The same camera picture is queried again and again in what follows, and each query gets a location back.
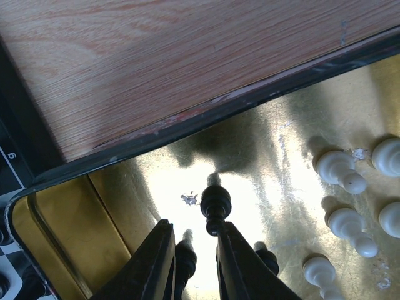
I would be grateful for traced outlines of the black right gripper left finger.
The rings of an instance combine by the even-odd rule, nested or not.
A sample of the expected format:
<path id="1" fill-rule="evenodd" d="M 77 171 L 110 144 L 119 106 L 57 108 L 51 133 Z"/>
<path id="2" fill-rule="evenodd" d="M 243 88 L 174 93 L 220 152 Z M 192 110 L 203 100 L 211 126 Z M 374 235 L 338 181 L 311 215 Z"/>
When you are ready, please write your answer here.
<path id="1" fill-rule="evenodd" d="M 173 299 L 173 224 L 160 220 L 126 265 L 92 299 Z"/>

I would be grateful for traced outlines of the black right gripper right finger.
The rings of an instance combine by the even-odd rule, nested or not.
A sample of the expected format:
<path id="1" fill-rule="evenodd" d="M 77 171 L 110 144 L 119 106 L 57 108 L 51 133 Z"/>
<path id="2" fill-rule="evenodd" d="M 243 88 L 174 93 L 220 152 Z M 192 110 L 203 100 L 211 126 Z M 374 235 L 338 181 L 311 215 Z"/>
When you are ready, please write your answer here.
<path id="1" fill-rule="evenodd" d="M 217 273 L 221 299 L 299 299 L 231 222 L 225 222 L 218 234 Z"/>

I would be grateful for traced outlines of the black piece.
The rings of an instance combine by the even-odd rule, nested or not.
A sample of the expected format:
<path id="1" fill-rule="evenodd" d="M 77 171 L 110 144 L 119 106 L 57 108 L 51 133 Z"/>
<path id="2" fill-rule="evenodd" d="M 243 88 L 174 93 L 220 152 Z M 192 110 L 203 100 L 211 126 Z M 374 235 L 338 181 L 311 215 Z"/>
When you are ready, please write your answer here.
<path id="1" fill-rule="evenodd" d="M 175 246 L 175 289 L 174 299 L 181 300 L 182 293 L 189 279 L 196 271 L 197 256 L 191 244 L 180 241 Z"/>
<path id="2" fill-rule="evenodd" d="M 266 245 L 261 241 L 254 244 L 254 251 L 270 271 L 277 276 L 279 274 L 279 265 L 275 254 L 268 250 Z"/>

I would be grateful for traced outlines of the black pawn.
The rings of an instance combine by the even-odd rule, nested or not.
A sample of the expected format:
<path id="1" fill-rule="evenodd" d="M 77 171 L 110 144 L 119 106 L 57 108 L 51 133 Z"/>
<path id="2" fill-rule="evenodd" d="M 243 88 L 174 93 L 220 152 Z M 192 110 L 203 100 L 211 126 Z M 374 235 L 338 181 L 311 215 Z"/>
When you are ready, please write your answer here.
<path id="1" fill-rule="evenodd" d="M 201 212 L 206 218 L 206 230 L 209 235 L 217 237 L 225 219 L 232 209 L 231 196 L 222 186 L 207 187 L 201 197 Z"/>

